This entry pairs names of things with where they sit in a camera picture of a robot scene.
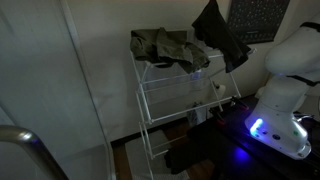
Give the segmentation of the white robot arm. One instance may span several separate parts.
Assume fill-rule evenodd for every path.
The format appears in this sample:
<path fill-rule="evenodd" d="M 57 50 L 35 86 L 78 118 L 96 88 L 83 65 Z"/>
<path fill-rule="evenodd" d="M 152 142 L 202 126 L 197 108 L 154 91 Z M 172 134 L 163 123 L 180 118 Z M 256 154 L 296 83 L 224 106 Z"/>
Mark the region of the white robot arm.
<path fill-rule="evenodd" d="M 273 77 L 262 88 L 245 126 L 252 138 L 295 160 L 304 159 L 311 145 L 294 112 L 320 82 L 320 14 L 273 47 L 265 66 Z"/>

